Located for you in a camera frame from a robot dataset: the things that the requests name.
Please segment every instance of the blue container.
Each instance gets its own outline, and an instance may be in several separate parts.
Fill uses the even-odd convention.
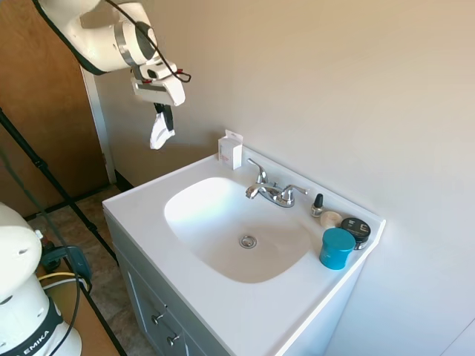
[[[324,232],[320,261],[327,268],[343,269],[355,244],[355,237],[350,232],[342,228],[329,228]]]

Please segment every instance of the tile floor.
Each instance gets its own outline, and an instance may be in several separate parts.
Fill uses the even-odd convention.
[[[112,239],[102,212],[102,201],[119,193],[112,186],[77,203],[110,245]],[[156,353],[140,333],[119,267],[109,253],[69,206],[54,211],[49,216],[68,244],[79,246],[88,259],[93,272],[91,296],[127,355],[155,356]],[[29,223],[42,231],[46,230],[48,238],[56,243],[53,234],[46,228],[44,218],[37,217]]]

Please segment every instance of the drain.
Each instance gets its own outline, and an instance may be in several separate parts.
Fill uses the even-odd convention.
[[[258,241],[255,239],[255,237],[245,236],[239,239],[239,244],[240,247],[253,248],[258,244]]]

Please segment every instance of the white countertop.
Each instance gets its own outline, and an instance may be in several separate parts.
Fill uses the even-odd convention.
[[[210,177],[232,179],[243,186],[244,194],[258,173],[255,166],[246,162],[248,157],[262,164],[270,178],[282,185],[292,183],[310,189],[306,197],[296,195],[295,206],[286,212],[314,234],[313,249],[283,274],[262,283],[240,283],[216,272],[174,235],[164,215],[166,203],[175,194]],[[372,230],[367,247],[353,251],[347,267],[340,271],[324,267],[318,259],[324,230],[309,215],[317,193],[324,195],[327,210],[337,211],[344,218],[358,217]],[[376,247],[385,224],[375,214],[248,148],[243,149],[243,167],[236,171],[223,167],[216,155],[210,156],[103,204],[148,261],[234,356],[283,355]]]

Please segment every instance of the faucet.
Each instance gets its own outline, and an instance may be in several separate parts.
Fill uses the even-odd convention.
[[[246,197],[254,199],[258,194],[261,194],[267,200],[277,204],[283,208],[291,208],[295,204],[294,189],[307,195],[308,190],[298,187],[297,185],[289,184],[284,189],[277,186],[277,183],[269,182],[267,173],[263,167],[252,159],[248,159],[249,163],[259,167],[259,175],[256,183],[246,189]]]

